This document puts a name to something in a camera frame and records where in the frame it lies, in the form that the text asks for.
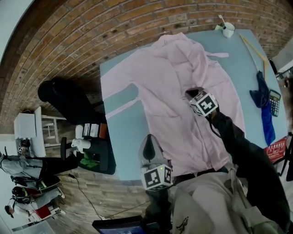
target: red box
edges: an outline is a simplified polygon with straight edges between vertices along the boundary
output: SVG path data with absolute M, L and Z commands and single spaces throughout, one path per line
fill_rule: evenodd
M 276 162 L 277 160 L 284 157 L 286 151 L 286 142 L 287 137 L 284 137 L 276 143 L 271 144 L 269 147 L 265 148 L 265 152 L 272 162 Z

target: person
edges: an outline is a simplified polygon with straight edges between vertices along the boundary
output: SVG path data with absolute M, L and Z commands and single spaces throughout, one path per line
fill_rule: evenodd
M 6 156 L 0 152 L 0 168 L 13 177 L 38 181 L 77 167 L 78 161 L 74 154 L 63 160 L 47 157 L 31 158 L 24 155 Z
M 197 176 L 179 176 L 169 189 L 147 191 L 151 204 L 145 220 L 156 220 L 161 234 L 170 229 L 173 234 L 287 233 L 289 205 L 265 151 L 245 139 L 242 130 L 220 111 L 210 117 L 237 171 L 211 169 Z M 239 178 L 248 183 L 247 196 Z
M 14 213 L 28 218 L 35 210 L 47 205 L 54 198 L 58 196 L 65 198 L 64 193 L 59 187 L 42 193 L 39 197 L 28 195 L 28 192 L 24 187 L 14 187 L 12 194 L 15 196 L 13 204 L 4 207 L 6 213 L 12 218 L 14 218 Z

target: light blue table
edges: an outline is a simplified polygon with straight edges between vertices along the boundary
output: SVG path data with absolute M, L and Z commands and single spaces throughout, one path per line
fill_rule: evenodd
M 246 37 L 261 53 L 262 47 L 251 30 L 236 30 Z M 254 62 L 240 38 L 235 33 L 232 38 L 226 39 L 221 31 L 205 31 L 187 34 L 187 37 L 200 42 L 206 51 L 211 53 L 227 52 L 229 58 L 215 58 L 224 70 L 229 74 L 239 95 L 246 128 L 246 137 L 249 141 L 265 148 L 266 142 L 263 134 L 261 109 L 252 101 L 249 90 L 257 90 L 256 68 Z M 131 55 L 135 50 L 117 56 L 101 64 L 101 76 L 112 67 Z M 259 69 L 263 71 L 263 62 L 255 54 Z M 272 68 L 267 69 L 267 84 L 270 89 L 281 93 Z M 135 85 L 128 86 L 125 90 L 104 100 L 106 113 L 137 97 L 138 89 Z M 287 135 L 286 116 L 283 101 L 280 102 L 279 116 L 273 117 L 273 125 L 276 132 L 276 141 Z M 141 102 L 137 102 L 130 108 L 113 116 L 108 120 L 110 138 L 117 164 L 118 174 L 121 180 L 140 180 L 141 170 L 138 160 L 138 150 L 141 142 L 149 133 L 147 120 L 144 115 Z

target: brick wall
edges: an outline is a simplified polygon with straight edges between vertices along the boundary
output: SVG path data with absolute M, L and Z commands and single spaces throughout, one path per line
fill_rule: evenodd
M 268 57 L 293 35 L 289 0 L 67 0 L 51 13 L 22 46 L 11 72 L 0 75 L 0 133 L 13 132 L 19 111 L 51 108 L 38 99 L 41 82 L 74 79 L 98 102 L 100 63 L 163 34 L 212 30 L 221 23 L 219 14 L 253 30 Z

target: calculator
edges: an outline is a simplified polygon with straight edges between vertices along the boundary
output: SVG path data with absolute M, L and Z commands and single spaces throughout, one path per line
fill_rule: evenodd
M 270 90 L 271 115 L 278 117 L 280 108 L 281 94 L 274 90 Z

